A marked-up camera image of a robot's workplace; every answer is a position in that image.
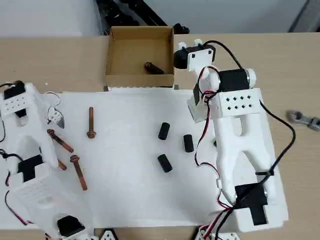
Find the black cylinder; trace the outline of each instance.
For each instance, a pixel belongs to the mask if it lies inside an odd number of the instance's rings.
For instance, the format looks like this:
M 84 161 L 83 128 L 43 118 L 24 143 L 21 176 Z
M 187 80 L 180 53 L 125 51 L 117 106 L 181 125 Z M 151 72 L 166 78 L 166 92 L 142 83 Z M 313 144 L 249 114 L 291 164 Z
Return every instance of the black cylinder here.
M 165 154 L 158 156 L 158 161 L 165 173 L 168 173 L 172 170 L 172 166 Z
M 187 134 L 183 136 L 184 149 L 187 153 L 192 153 L 194 151 L 194 142 L 192 140 L 192 135 Z
M 170 124 L 167 122 L 163 122 L 160 128 L 160 132 L 158 138 L 161 140 L 166 140 L 169 132 Z

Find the wooden tabletop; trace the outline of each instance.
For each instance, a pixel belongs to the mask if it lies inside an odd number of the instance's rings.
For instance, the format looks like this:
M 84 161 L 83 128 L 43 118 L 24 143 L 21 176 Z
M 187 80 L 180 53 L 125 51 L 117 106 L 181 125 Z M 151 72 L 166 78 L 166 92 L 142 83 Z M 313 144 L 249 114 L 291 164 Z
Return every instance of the wooden tabletop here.
M 256 87 L 262 89 L 267 107 L 285 117 L 287 110 L 320 117 L 320 34 L 212 34 L 177 35 L 179 42 L 194 39 L 225 43 L 244 68 L 253 68 Z M 96 92 L 105 85 L 108 37 L 3 38 L 0 39 L 0 83 L 22 80 L 44 91 Z M 217 47 L 214 62 L 222 70 L 236 65 Z M 192 73 L 177 70 L 175 83 L 181 89 L 195 84 Z M 269 119 L 275 151 L 279 153 L 291 140 L 290 131 Z M 320 228 L 320 133 L 295 125 L 293 149 L 280 163 L 280 172 L 289 211 L 283 228 L 242 233 L 242 240 L 313 239 Z M 193 227 L 120 228 L 119 240 L 188 240 Z M 37 230 L 1 231 L 0 240 L 42 240 Z

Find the open cardboard box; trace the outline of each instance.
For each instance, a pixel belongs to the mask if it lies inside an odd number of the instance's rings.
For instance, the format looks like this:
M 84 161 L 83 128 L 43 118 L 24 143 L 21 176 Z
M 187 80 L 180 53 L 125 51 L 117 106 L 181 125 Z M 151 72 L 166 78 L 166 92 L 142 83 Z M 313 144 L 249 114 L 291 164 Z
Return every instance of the open cardboard box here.
M 113 26 L 109 39 L 105 80 L 108 87 L 172 87 L 174 33 L 169 26 Z M 152 62 L 164 71 L 145 70 Z

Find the wrench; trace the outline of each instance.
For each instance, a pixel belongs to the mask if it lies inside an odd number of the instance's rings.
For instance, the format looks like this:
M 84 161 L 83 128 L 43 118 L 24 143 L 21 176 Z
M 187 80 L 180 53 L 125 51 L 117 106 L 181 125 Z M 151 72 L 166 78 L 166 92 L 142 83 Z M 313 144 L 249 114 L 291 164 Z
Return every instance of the wrench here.
M 307 117 L 298 110 L 290 110 L 287 112 L 287 118 L 292 124 L 304 124 L 313 131 L 320 132 L 320 118 L 318 117 Z

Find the white platform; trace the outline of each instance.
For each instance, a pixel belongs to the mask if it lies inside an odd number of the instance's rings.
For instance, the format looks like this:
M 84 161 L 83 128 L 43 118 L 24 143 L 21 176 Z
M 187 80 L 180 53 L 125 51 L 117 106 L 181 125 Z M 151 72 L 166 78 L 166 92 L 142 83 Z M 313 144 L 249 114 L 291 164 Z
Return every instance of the white platform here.
M 112 89 L 101 93 L 61 94 L 57 107 L 65 129 L 49 125 L 74 148 L 88 190 L 82 191 L 70 154 L 55 145 L 58 158 L 68 169 L 60 171 L 65 184 L 89 204 L 94 227 L 193 226 L 212 220 L 220 211 L 216 203 L 216 175 L 209 167 L 197 168 L 194 153 L 184 150 L 183 136 L 192 134 L 194 148 L 204 122 L 195 124 L 186 104 L 192 90 Z M 95 139 L 88 139 L 88 109 L 94 107 Z M 162 122 L 170 123 L 166 140 L 159 140 Z M 198 151 L 198 160 L 215 164 L 214 131 L 210 122 Z M 166 154 L 173 170 L 164 173 L 157 157 Z M 254 170 L 243 155 L 235 184 L 256 182 Z M 0 161 L 0 196 L 7 188 L 5 163 Z M 281 214 L 288 217 L 280 175 L 276 170 Z M 26 210 L 9 196 L 8 202 L 24 219 Z M 0 229 L 25 228 L 0 201 Z

